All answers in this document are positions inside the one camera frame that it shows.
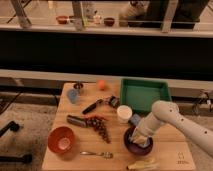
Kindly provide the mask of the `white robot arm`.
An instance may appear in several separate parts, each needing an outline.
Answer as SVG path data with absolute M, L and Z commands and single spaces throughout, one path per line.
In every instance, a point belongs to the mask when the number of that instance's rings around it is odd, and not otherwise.
M 154 102 L 151 112 L 140 120 L 132 140 L 138 144 L 144 142 L 164 123 L 177 128 L 204 151 L 213 153 L 213 132 L 181 115 L 177 104 L 161 100 Z

